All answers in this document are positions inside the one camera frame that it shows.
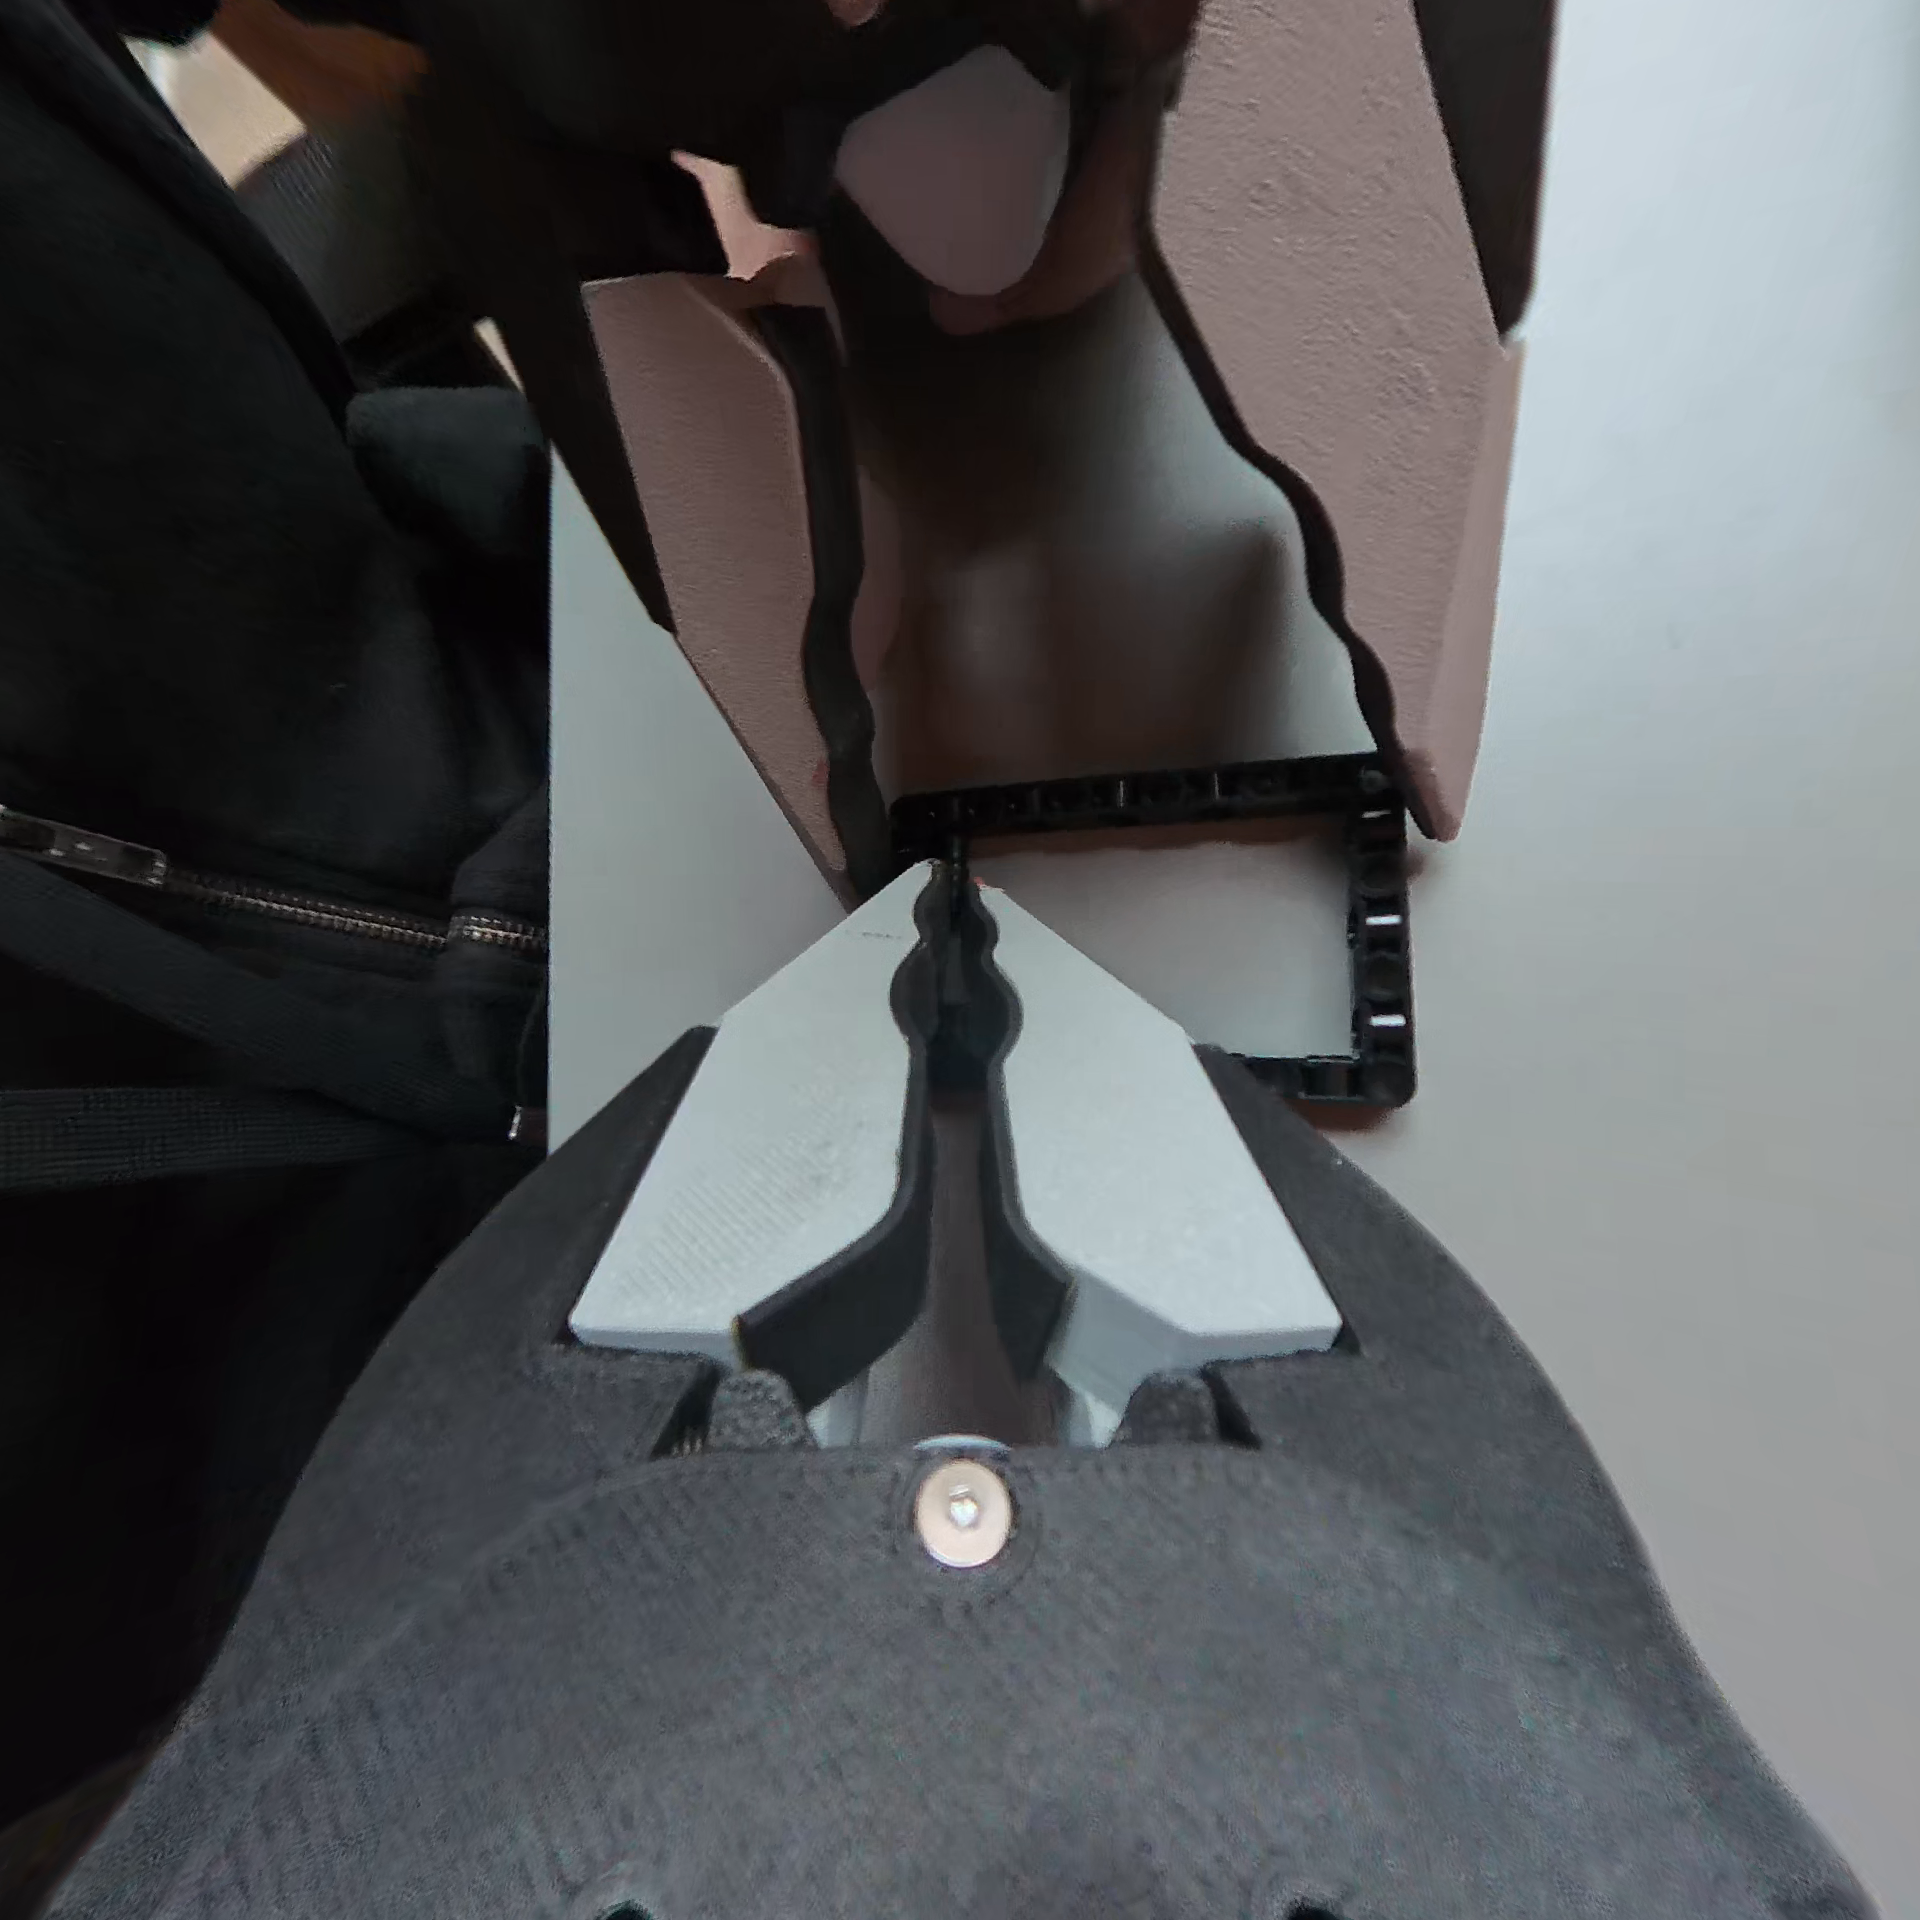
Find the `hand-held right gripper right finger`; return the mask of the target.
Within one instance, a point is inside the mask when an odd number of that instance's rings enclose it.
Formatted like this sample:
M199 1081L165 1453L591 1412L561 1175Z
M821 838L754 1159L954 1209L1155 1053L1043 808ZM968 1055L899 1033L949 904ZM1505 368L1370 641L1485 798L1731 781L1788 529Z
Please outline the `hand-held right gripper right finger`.
M1329 1353L1341 1316L1200 1051L1002 888L971 884L999 1339L1104 1444L1138 1385Z

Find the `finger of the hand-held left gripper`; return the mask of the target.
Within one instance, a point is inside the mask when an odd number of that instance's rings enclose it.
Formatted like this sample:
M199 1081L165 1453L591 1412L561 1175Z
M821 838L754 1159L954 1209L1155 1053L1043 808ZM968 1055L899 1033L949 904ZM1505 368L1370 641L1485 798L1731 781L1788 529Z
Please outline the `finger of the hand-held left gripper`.
M1520 359L1482 280L1413 4L1203 4L1144 271L1207 407L1291 502L1316 613L1417 824L1461 831Z
M585 287L668 628L829 887L893 869L873 692L896 515L859 469L824 275Z

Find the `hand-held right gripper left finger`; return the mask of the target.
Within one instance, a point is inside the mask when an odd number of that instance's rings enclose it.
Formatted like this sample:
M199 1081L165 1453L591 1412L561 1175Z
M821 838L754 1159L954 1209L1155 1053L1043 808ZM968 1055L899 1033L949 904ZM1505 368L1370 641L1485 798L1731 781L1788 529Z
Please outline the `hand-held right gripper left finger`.
M949 871L909 869L736 1003L567 1316L829 1404L921 1312Z

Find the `black rectangular lego frame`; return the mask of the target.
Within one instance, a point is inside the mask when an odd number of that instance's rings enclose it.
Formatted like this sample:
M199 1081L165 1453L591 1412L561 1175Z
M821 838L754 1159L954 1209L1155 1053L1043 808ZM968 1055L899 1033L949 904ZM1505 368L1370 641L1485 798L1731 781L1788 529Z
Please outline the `black rectangular lego frame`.
M901 795L896 863L977 838L1338 817L1348 881L1351 1049L1239 1061L1312 1109L1389 1113L1417 1091L1408 916L1408 807L1376 751L1074 775Z

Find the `person's left forearm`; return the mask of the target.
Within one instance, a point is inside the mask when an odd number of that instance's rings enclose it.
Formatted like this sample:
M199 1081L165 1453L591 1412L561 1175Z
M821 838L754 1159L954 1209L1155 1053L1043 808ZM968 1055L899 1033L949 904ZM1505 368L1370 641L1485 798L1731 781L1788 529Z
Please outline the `person's left forearm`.
M682 155L739 171L752 214L807 230L832 201L848 30L815 3L281 4L372 33L465 257L516 247L575 280L729 267Z

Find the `black zippered bag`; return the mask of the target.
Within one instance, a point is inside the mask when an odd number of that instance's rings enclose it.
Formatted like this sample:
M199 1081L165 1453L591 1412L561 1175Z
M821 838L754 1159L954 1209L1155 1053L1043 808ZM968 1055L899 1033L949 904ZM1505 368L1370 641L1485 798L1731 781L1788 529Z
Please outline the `black zippered bag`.
M5 1827L213 1662L535 1157L546 449L368 390L139 70L5 4Z

